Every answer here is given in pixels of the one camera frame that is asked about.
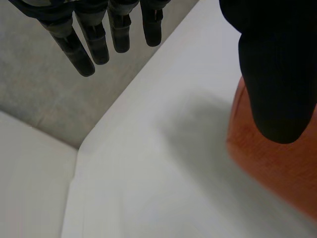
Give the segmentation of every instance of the white surface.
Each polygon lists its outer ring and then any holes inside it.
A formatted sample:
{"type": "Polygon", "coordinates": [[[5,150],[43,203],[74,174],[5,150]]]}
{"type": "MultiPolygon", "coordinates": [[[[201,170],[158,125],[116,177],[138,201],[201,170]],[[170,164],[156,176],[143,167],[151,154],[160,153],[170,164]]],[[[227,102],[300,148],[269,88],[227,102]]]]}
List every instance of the white surface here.
{"type": "Polygon", "coordinates": [[[59,238],[77,151],[0,112],[0,237],[59,238]]]}
{"type": "Polygon", "coordinates": [[[239,34],[201,0],[85,139],[63,238],[310,238],[225,150],[239,34]]]}

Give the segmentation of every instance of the orange cushion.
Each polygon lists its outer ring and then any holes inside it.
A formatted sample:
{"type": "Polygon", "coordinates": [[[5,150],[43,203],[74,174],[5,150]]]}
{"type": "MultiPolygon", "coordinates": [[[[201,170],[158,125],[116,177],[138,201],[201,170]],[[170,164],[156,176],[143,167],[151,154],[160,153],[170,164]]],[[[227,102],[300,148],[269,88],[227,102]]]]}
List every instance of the orange cushion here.
{"type": "Polygon", "coordinates": [[[251,176],[317,220],[317,111],[302,136],[282,145],[264,138],[252,118],[240,79],[232,106],[227,148],[251,176]]]}

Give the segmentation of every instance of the orange object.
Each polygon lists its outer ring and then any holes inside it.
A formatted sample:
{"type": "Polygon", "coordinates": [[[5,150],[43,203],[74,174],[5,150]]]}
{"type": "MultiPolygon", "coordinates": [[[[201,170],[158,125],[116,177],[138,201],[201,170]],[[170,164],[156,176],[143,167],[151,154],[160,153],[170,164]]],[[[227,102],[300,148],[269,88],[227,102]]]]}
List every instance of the orange object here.
{"type": "Polygon", "coordinates": [[[261,184],[317,220],[317,110],[302,136],[291,144],[263,137],[252,117],[243,78],[232,106],[227,148],[261,184]]]}

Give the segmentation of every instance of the gray concrete floor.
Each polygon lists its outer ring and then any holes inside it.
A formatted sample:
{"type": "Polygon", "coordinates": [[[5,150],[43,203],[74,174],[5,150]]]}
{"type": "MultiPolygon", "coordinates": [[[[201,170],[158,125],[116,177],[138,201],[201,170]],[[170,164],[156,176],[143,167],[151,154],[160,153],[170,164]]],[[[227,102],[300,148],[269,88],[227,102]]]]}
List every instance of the gray concrete floor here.
{"type": "MultiPolygon", "coordinates": [[[[166,6],[162,41],[197,1],[172,0],[166,6]]],[[[37,20],[24,16],[10,2],[1,0],[0,110],[79,148],[158,49],[146,45],[140,6],[130,16],[130,50],[125,54],[115,52],[105,16],[110,61],[96,65],[96,73],[84,78],[37,20]]],[[[76,20],[74,28],[86,47],[76,20]]]]}

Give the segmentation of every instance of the gray surface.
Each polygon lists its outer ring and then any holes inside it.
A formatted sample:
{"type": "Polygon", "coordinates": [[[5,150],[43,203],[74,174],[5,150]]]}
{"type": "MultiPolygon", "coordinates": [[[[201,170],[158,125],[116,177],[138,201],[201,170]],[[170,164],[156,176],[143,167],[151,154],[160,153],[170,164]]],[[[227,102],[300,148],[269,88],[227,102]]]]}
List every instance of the gray surface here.
{"type": "MultiPolygon", "coordinates": [[[[110,61],[96,65],[96,73],[84,78],[37,20],[0,1],[0,110],[79,148],[158,49],[146,45],[140,6],[130,14],[131,48],[125,54],[114,51],[105,16],[110,61]]],[[[166,6],[163,41],[197,1],[172,0],[166,6]]],[[[74,28],[84,42],[76,21],[74,28]]]]}

